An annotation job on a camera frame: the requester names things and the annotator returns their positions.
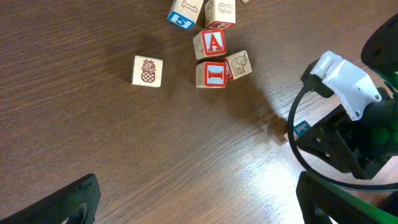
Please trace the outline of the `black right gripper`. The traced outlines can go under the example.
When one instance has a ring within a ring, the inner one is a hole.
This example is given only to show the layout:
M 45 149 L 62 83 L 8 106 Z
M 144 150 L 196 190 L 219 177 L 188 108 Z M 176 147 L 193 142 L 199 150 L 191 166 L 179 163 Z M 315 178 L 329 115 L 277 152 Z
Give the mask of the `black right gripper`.
M 371 180 L 397 155 L 397 100 L 367 105 L 358 121 L 352 121 L 339 105 L 300 136 L 296 144 L 342 173 Z

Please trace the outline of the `wooden block green letter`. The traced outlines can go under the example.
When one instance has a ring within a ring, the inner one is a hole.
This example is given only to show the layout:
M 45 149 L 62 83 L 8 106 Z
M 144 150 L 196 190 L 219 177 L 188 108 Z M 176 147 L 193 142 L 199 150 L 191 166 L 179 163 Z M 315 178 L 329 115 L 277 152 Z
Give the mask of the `wooden block green letter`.
M 226 65 L 227 81 L 241 78 L 252 73 L 252 66 L 245 50 L 229 55 L 221 60 Z

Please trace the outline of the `wooden block blue number two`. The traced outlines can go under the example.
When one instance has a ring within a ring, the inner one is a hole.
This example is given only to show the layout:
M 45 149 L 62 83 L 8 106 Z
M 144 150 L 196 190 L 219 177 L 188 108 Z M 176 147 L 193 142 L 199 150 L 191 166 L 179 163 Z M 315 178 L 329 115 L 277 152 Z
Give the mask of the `wooden block blue number two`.
M 306 121 L 302 121 L 296 126 L 294 126 L 293 128 L 294 140 L 296 141 L 299 137 L 303 136 L 310 129 L 311 126 Z M 289 141 L 288 130 L 286 130 L 286 132 L 283 135 L 283 138 L 281 139 L 281 142 L 285 143 L 288 141 Z

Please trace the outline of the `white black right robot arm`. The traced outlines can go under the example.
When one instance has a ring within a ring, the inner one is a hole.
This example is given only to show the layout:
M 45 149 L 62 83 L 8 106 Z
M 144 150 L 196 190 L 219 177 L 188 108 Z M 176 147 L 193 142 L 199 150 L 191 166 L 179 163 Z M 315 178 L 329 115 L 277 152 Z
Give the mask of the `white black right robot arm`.
M 311 63 L 304 88 L 341 103 L 313 126 L 293 128 L 297 147 L 356 179 L 371 180 L 397 155 L 397 16 L 365 43 L 362 62 L 386 87 L 376 87 L 361 68 L 331 51 Z

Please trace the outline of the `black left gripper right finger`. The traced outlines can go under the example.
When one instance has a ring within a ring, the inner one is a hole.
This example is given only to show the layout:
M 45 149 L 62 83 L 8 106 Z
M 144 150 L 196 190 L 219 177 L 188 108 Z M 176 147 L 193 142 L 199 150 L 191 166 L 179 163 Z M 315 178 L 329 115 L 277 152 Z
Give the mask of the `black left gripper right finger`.
M 397 223 L 395 202 L 381 210 L 307 171 L 300 174 L 296 195 L 305 223 Z

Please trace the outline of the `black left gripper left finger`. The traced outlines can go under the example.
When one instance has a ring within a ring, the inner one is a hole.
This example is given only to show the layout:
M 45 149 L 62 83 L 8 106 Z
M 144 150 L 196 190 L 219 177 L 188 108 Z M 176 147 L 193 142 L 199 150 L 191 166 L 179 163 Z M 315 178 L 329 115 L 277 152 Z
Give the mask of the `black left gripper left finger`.
M 1 223 L 93 223 L 100 197 L 98 179 L 87 174 Z

